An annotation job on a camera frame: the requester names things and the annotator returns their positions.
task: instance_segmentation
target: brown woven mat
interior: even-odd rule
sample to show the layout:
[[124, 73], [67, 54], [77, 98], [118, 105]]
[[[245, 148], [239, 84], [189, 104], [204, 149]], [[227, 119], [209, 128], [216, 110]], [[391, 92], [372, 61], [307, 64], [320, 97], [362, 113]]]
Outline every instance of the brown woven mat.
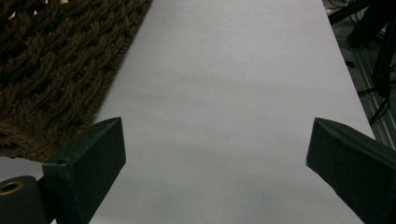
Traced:
[[88, 129], [151, 2], [0, 1], [0, 156], [45, 161]]

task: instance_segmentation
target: black cable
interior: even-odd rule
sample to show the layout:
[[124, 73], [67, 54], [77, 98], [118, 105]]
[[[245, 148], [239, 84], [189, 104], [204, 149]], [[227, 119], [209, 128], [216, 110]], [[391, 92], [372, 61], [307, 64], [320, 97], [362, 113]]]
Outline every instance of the black cable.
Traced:
[[352, 22], [353, 26], [357, 26], [358, 24], [353, 20], [352, 15], [349, 16], [350, 21]]
[[340, 8], [340, 7], [326, 7], [326, 9], [330, 9], [330, 10], [335, 10], [335, 9], [338, 9], [338, 8]]
[[361, 21], [361, 19], [359, 19], [358, 13], [359, 12], [355, 12], [355, 20], [356, 20], [356, 22], [360, 22]]
[[375, 111], [373, 114], [373, 117], [370, 119], [370, 125], [373, 125], [378, 119], [380, 119], [382, 116], [384, 116], [387, 111], [389, 110], [389, 96], [385, 97], [384, 101], [382, 104], [379, 106], [379, 108]]
[[338, 5], [336, 5], [334, 2], [332, 2], [332, 0], [328, 0], [328, 1], [329, 1], [330, 4], [332, 4], [333, 6], [335, 6], [335, 7], [337, 7], [337, 8], [344, 7], [344, 6], [338, 6]]
[[[394, 84], [394, 83], [396, 83], [396, 79], [390, 81], [390, 82], [389, 82], [389, 85]], [[359, 95], [359, 96], [363, 96], [363, 95], [365, 95], [365, 94], [367, 94], [367, 93], [370, 93], [370, 92], [373, 92], [373, 91], [376, 91], [376, 87], [373, 87], [373, 88], [370, 88], [370, 89], [367, 89], [367, 90], [364, 90], [364, 91], [358, 91], [358, 95]]]

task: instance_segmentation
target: braided rope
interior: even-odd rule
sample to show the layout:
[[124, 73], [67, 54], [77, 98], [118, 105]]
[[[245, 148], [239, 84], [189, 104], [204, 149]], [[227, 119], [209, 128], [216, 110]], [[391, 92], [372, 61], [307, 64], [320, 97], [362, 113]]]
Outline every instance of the braided rope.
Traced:
[[0, 156], [45, 161], [90, 127], [151, 2], [0, 2]]

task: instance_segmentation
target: gripper screw hole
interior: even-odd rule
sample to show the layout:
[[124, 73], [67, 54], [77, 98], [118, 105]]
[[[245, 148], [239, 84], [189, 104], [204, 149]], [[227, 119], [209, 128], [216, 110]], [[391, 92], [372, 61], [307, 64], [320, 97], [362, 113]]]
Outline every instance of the gripper screw hole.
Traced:
[[0, 187], [0, 195], [13, 193], [23, 187], [23, 182], [12, 181]]

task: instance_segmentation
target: gray floor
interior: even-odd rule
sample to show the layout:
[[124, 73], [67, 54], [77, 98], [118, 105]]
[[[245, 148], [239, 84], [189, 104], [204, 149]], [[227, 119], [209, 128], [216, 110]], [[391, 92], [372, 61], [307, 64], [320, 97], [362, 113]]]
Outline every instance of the gray floor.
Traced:
[[[334, 11], [338, 10], [339, 7], [335, 7], [331, 3], [334, 3], [337, 6], [345, 6], [347, 2], [353, 2], [353, 1], [347, 1], [347, 0], [322, 0], [323, 1], [323, 6], [325, 8], [331, 8], [331, 10], [327, 10], [328, 14], [334, 13]], [[348, 37], [350, 32], [353, 30], [355, 24], [358, 22], [358, 20], [361, 18], [362, 14], [364, 11], [357, 13], [357, 15], [353, 15], [349, 18], [346, 18], [342, 21], [337, 22], [332, 26], [332, 29], [334, 31], [334, 35], [336, 36], [337, 40], [339, 40], [339, 46], [340, 50], [344, 56], [344, 59], [346, 62], [351, 62], [354, 65], [356, 64], [356, 58], [354, 57], [354, 54], [352, 53], [352, 50], [348, 48], [347, 42], [344, 40]], [[366, 48], [366, 49], [360, 49], [362, 52], [362, 55], [364, 56], [365, 61], [368, 64], [368, 67], [371, 69], [375, 65], [376, 57], [378, 54], [380, 46], [375, 43], [374, 41]], [[355, 83], [355, 87], [357, 91], [364, 91], [367, 89], [367, 86], [362, 85], [362, 77], [363, 77], [363, 72], [361, 69], [359, 69], [358, 66], [350, 66], [348, 67], [349, 73], [352, 77], [352, 80]], [[396, 78], [396, 73], [392, 72], [390, 80], [394, 80]], [[372, 103], [372, 99], [376, 97], [378, 101], [382, 101], [382, 98], [378, 97], [376, 93], [372, 94], [367, 94], [361, 97], [361, 103], [363, 105], [363, 108], [366, 112], [367, 118], [370, 119], [373, 114], [373, 107], [370, 107], [370, 104]], [[396, 118], [396, 91], [392, 91], [391, 96], [390, 96], [390, 107], [388, 114], [384, 116], [381, 120], [378, 120], [376, 123], [372, 125], [373, 132], [375, 134], [375, 138], [378, 141], [383, 142], [385, 145], [388, 145], [389, 147], [395, 148], [394, 144], [390, 143], [387, 140], [384, 139], [392, 139], [395, 138], [394, 132], [396, 131], [395, 127], [393, 126], [391, 122], [394, 118]]]

